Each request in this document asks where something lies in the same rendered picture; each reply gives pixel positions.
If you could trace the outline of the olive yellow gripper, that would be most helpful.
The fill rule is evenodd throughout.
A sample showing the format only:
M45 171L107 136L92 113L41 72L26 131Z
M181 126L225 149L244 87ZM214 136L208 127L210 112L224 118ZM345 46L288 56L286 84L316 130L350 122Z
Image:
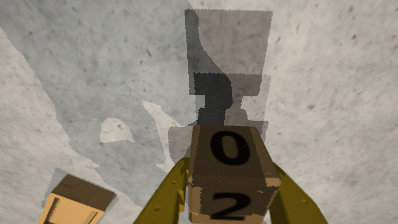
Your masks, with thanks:
M185 207L189 161L185 157L174 165L133 224L179 224L179 214ZM268 209L271 224L328 224L317 204L274 165L282 183Z

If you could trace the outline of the tan cardboard number cube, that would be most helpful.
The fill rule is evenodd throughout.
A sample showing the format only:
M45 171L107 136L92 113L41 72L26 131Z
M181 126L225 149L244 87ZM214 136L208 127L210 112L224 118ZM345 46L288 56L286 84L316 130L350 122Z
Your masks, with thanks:
M188 172L192 224L261 224L281 183L255 127L193 126Z

